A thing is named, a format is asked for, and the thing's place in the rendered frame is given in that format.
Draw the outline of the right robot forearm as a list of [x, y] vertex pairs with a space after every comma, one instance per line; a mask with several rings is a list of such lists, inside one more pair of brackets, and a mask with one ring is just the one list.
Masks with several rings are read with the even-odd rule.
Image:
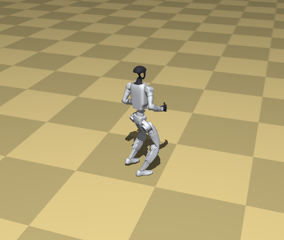
[[163, 107], [156, 106], [155, 104], [152, 105], [152, 108], [154, 109], [154, 112], [160, 112], [163, 111]]

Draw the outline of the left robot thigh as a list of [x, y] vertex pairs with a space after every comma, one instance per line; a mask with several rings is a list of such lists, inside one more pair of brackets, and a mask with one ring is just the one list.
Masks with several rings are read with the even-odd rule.
[[[136, 113], [136, 112], [134, 112], [134, 113]], [[133, 115], [134, 115], [134, 113], [130, 116], [130, 120], [131, 120], [132, 122], [134, 122], [134, 121], [133, 121]], [[139, 133], [139, 135], [138, 135], [138, 139], [139, 139], [140, 141], [144, 141], [144, 140], [146, 139], [146, 132], [142, 129], [141, 126], [139, 126], [139, 125], [137, 125], [137, 124], [136, 124], [136, 126], [137, 126], [137, 128], [141, 131], [141, 132]]]

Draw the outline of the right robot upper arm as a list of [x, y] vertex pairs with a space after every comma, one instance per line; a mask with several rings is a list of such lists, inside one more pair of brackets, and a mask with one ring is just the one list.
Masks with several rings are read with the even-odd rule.
[[148, 106], [147, 108], [149, 110], [154, 110], [152, 108], [153, 105], [153, 92], [154, 92], [154, 88], [148, 85], [145, 85], [145, 92], [147, 93], [147, 101], [148, 101]]

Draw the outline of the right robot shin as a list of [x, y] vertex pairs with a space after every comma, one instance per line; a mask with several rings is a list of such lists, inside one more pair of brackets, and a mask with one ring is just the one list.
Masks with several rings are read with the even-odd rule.
[[156, 146], [152, 148], [152, 151], [148, 151], [148, 153], [145, 157], [145, 161], [140, 168], [141, 172], [145, 171], [145, 169], [154, 161], [154, 159], [156, 158], [156, 156], [158, 155], [159, 152], [160, 152], [160, 150]]

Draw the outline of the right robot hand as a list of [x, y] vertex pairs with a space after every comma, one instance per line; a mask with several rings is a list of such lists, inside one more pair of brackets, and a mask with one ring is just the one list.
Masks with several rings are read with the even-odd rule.
[[[160, 107], [163, 107], [163, 111], [166, 112], [167, 111], [167, 105], [164, 103], [163, 106], [160, 106]], [[161, 111], [162, 112], [162, 111]]]

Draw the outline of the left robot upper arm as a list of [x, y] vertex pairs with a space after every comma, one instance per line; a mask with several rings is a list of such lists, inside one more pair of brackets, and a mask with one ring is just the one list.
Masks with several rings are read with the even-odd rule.
[[128, 96], [130, 95], [130, 85], [131, 85], [131, 82], [126, 84], [126, 89], [125, 89], [125, 92], [122, 98], [122, 102], [125, 104], [129, 102]]

